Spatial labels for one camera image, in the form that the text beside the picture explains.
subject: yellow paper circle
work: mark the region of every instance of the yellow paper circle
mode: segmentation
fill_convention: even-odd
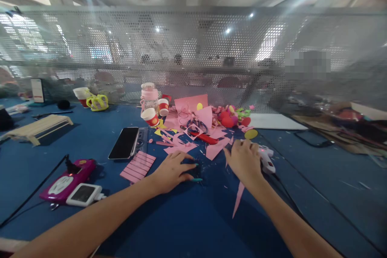
[[[251,129],[245,133],[246,139],[253,139],[258,136],[258,131]]]

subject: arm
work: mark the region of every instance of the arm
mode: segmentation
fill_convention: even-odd
[[[41,234],[12,258],[68,258],[90,255],[138,207],[193,177],[183,172],[196,167],[181,164],[192,156],[176,151],[150,176],[99,201]]]
[[[224,149],[233,172],[261,204],[295,258],[341,257],[271,188],[260,169],[258,144],[236,140],[231,153]]]

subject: yellow plastic toy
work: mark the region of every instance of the yellow plastic toy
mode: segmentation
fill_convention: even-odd
[[[108,97],[105,95],[93,95],[86,99],[86,105],[90,107],[93,112],[106,110],[109,108]]]

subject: hand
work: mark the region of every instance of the hand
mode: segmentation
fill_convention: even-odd
[[[260,165],[259,145],[249,139],[235,140],[231,153],[224,148],[227,163],[240,181],[247,187],[249,183],[263,180]]]
[[[168,155],[155,172],[149,176],[159,194],[166,194],[179,183],[194,178],[192,175],[184,172],[195,168],[196,164],[181,164],[185,158],[193,160],[191,155],[182,151],[176,151]]]

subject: paper cup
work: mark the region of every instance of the paper cup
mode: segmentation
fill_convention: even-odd
[[[86,100],[88,97],[92,96],[87,87],[73,89],[73,92],[79,100]]]
[[[167,99],[160,99],[158,101],[158,111],[160,116],[166,116],[169,113],[169,102]]]
[[[79,101],[81,102],[84,108],[89,108],[89,106],[86,104],[86,99],[81,99],[81,100],[79,99]]]
[[[150,127],[155,127],[160,123],[156,115],[156,111],[153,108],[148,108],[141,113],[141,118],[149,124]]]

